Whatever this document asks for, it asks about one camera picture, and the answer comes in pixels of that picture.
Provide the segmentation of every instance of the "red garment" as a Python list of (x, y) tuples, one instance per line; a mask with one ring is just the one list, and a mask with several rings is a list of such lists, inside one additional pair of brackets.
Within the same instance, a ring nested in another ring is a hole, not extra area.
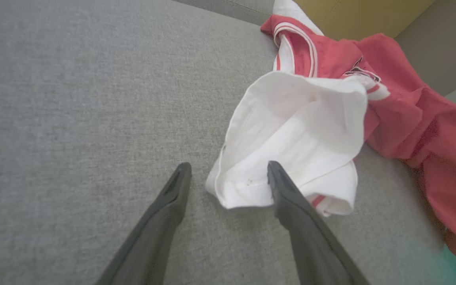
[[(280, 33), (285, 35), (296, 74), (324, 78), (363, 74), (373, 79), (376, 85), (367, 90), (365, 139), (383, 157), (402, 159), (420, 170), (420, 185), (448, 227), (446, 243), (456, 254), (456, 105), (427, 86), (398, 43), (383, 34), (337, 42), (279, 15), (272, 15), (261, 30), (277, 44)], [(279, 56), (276, 63), (279, 69)], [(389, 95), (371, 98), (371, 92), (385, 86)]]

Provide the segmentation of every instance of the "gray fabric surface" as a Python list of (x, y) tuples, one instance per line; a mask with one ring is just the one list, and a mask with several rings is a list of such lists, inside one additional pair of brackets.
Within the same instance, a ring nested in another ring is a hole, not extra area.
[[(275, 53), (258, 26), (169, 0), (0, 0), (0, 285), (94, 283), (182, 161), (165, 284), (298, 284), (272, 209), (203, 186)], [(356, 211), (327, 222), (369, 280), (456, 284), (407, 170), (367, 147), (356, 164)]]
[(274, 0), (175, 0), (256, 25), (272, 14)]

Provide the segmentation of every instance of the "red fabric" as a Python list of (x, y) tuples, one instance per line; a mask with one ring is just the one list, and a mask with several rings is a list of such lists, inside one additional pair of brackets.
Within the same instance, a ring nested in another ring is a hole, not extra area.
[[(318, 55), (318, 77), (341, 78), (357, 67), (377, 75), (388, 88), (390, 96), (369, 101), (365, 139), (383, 157), (401, 159), (420, 170), (420, 185), (448, 227), (446, 243), (456, 254), (456, 105), (420, 79), (391, 38), (376, 34), (359, 42), (337, 42), (314, 34), (293, 18), (278, 15), (272, 15), (261, 30), (273, 36), (282, 22), (299, 27), (312, 40)], [(301, 70), (297, 74), (309, 73)]]

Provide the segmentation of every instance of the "gray upholstery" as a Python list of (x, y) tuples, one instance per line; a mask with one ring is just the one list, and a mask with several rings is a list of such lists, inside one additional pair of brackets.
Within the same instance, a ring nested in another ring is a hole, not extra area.
[(256, 25), (272, 14), (274, 0), (176, 0)]
[[(272, 209), (226, 211), (203, 186), (275, 53), (258, 26), (170, 0), (0, 0), (0, 285), (94, 283), (182, 161), (165, 284), (298, 284)], [(367, 147), (356, 164), (356, 211), (327, 222), (369, 280), (456, 284), (407, 169)]]

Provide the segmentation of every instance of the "yellow fabric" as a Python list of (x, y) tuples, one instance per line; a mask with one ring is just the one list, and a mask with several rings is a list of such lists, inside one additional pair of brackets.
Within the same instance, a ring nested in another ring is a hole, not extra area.
[(361, 40), (379, 32), (394, 38), (434, 0), (295, 0), (324, 34)]

